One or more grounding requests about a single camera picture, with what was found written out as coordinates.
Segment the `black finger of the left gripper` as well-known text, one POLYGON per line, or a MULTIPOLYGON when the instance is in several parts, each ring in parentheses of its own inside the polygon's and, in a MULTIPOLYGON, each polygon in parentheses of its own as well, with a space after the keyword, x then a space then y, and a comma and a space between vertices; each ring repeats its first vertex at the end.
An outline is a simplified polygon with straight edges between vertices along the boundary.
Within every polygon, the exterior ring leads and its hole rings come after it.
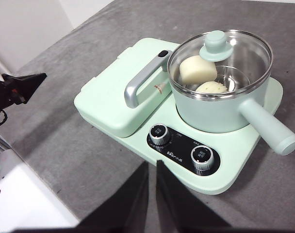
POLYGON ((2 74, 4 86, 9 91, 10 100, 15 104, 26 104, 40 84, 47 77, 46 73, 14 77, 2 74))

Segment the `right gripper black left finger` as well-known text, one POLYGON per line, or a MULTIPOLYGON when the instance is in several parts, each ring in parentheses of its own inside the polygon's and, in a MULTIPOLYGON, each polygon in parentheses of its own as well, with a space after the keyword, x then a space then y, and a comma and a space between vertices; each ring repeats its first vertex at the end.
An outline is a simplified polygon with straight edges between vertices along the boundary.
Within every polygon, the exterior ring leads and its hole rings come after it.
POLYGON ((143 162, 78 228, 144 228, 148 208, 148 164, 143 162))

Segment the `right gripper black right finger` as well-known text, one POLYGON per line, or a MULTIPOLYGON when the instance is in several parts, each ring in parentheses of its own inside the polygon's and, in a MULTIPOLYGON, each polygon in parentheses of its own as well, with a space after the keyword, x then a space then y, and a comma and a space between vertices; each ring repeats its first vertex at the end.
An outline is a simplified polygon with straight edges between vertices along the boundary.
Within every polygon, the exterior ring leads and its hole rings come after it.
POLYGON ((157 161, 156 201, 162 228, 230 228, 231 225, 196 198, 157 161))

